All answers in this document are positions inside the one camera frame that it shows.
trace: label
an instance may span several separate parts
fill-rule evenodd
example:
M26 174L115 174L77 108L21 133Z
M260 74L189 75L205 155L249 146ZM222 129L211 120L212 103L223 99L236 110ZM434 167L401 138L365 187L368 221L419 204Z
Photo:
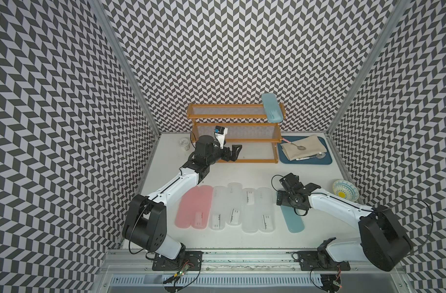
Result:
M229 218L230 224L239 224L239 214L240 211L238 209L233 209L231 211L231 218Z
M247 205L253 205L255 203L253 191L248 191L246 193L246 203L247 203Z
M262 218L264 220L264 230L272 231L273 230L272 217L270 217L270 215L262 215Z
M196 212L195 213L195 227L203 227L203 213Z
M221 229L221 215L216 214L212 216L212 228Z

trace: bowl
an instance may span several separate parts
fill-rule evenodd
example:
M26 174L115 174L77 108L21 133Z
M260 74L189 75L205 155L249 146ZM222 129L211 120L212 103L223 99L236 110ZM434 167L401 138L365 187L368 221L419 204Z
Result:
M344 198L346 200L349 200L351 202L357 201L357 199L360 197L360 192L356 188L353 183L340 179L333 183L333 193L335 193L337 196L340 196L341 198Z

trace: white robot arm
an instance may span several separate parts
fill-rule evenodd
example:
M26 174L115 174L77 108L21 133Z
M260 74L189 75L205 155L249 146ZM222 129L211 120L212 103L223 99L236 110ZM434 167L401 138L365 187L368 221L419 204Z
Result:
M320 267L335 267L343 261L370 261L390 271L413 248L412 241L396 215L384 206L373 208L350 202L320 186L303 185L290 173L280 179L285 191L278 191L277 204L302 209L322 210L358 230L360 237L330 238L318 247Z
M166 207L176 203L188 190L199 184L210 171L210 165L218 160L236 161L241 145L224 147L228 130L215 127L215 138L200 136L195 151L179 169L178 174L157 191L148 196L132 198L125 219L122 236L148 250L167 257L179 259L185 253L185 245L167 234Z

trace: spoon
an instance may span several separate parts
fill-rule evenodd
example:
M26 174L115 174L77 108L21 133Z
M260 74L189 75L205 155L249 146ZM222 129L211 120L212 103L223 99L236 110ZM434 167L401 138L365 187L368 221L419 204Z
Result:
M307 159L310 159L310 158L313 158L313 157L316 157L318 159L322 159L322 158L325 157L325 153L317 153L317 154L315 154L313 156L310 156L310 157L300 157L300 158L297 158L296 161L307 160Z
M292 143L291 141L289 141L288 139L282 138L281 140L283 140L284 142L287 142L289 144L295 145L299 150L306 150L306 147L303 147L302 145L296 145L296 144Z

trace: beige cloth napkin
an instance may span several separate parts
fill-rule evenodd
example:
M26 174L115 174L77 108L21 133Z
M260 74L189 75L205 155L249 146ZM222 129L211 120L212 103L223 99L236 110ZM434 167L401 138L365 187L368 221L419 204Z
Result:
M285 156L290 161L296 160L297 158L301 157L313 156L317 153L327 153L327 149L323 144L320 143L320 140L317 136L310 136L307 138L303 138L293 143L296 145L302 145L306 149L299 150L294 144L288 144L288 143L281 144L281 148L283 149Z

